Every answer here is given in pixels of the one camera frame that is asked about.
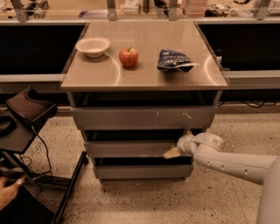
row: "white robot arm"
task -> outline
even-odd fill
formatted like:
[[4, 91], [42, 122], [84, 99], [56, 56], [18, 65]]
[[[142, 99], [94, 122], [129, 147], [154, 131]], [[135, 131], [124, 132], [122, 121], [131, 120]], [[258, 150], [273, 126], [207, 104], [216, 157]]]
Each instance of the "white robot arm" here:
[[280, 157], [220, 152], [222, 146], [222, 138], [214, 134], [187, 134], [164, 156], [193, 156], [199, 165], [263, 185], [257, 223], [280, 223]]

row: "person's hand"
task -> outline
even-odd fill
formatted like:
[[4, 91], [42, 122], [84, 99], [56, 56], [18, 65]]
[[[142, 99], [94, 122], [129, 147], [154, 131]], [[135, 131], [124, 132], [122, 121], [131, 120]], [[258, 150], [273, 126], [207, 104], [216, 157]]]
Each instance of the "person's hand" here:
[[25, 177], [5, 187], [7, 180], [5, 177], [0, 177], [0, 211], [16, 198], [19, 187], [25, 182]]

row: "speckled floor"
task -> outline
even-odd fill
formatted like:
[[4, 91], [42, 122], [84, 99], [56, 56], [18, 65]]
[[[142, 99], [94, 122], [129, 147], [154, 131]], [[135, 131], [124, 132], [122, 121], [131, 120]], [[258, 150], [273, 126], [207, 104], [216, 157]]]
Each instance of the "speckled floor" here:
[[[208, 130], [222, 137], [224, 151], [278, 155], [280, 151], [279, 108], [220, 107]], [[70, 177], [84, 151], [81, 133], [70, 116], [56, 116], [41, 130], [50, 151], [54, 175]], [[47, 169], [46, 154], [38, 140], [25, 156], [31, 168]], [[30, 191], [56, 211], [62, 193]], [[207, 170], [194, 164], [186, 181], [174, 179], [104, 181], [95, 178], [91, 161], [83, 166], [64, 224], [155, 224], [155, 223], [256, 223], [262, 187]]]

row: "countertop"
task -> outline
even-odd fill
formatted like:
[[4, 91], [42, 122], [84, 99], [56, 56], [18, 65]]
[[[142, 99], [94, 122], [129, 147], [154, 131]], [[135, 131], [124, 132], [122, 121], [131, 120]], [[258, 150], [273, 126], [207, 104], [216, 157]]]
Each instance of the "countertop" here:
[[[64, 91], [145, 91], [145, 90], [222, 90], [227, 89], [220, 69], [207, 49], [193, 21], [117, 20], [92, 21], [85, 37], [105, 37], [111, 47], [98, 59], [77, 52], [61, 85]], [[138, 50], [139, 61], [124, 68], [120, 50]], [[159, 53], [169, 48], [199, 63], [188, 73], [157, 69]]]

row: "gray cabinet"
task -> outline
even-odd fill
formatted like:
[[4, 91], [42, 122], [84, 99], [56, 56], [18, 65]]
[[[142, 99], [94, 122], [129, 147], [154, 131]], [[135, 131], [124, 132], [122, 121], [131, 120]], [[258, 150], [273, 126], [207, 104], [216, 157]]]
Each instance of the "gray cabinet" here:
[[[144, 41], [141, 33], [150, 41]], [[108, 38], [112, 46], [98, 60], [77, 52], [61, 87], [67, 91], [94, 175], [98, 179], [189, 177], [192, 157], [165, 159], [163, 154], [184, 131], [210, 127], [215, 104], [228, 87], [195, 24], [91, 22], [85, 36]], [[118, 60], [119, 50], [128, 44], [140, 55], [132, 69]], [[199, 66], [189, 73], [157, 70], [158, 55], [165, 46], [188, 51]]]

